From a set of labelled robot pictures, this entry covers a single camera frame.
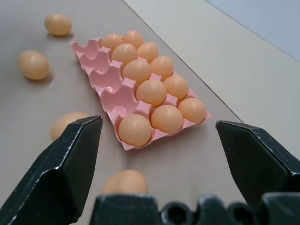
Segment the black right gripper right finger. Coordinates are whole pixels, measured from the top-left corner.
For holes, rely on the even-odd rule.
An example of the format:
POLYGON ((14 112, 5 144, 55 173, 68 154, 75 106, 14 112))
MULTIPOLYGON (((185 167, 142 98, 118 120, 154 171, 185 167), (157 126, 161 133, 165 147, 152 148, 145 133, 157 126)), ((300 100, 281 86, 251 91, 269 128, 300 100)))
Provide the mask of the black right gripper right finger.
POLYGON ((258 206, 268 192, 299 192, 300 161, 264 129, 219 120, 216 130, 247 204, 258 206))

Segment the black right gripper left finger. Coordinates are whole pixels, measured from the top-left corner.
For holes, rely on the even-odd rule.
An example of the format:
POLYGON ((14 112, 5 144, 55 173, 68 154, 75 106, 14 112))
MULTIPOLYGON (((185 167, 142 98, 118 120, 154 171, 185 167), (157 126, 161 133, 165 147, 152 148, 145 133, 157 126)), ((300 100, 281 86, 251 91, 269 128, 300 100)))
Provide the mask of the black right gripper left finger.
POLYGON ((69 225, 83 213, 94 176, 103 119, 67 125, 40 153, 0 209, 2 225, 69 225))

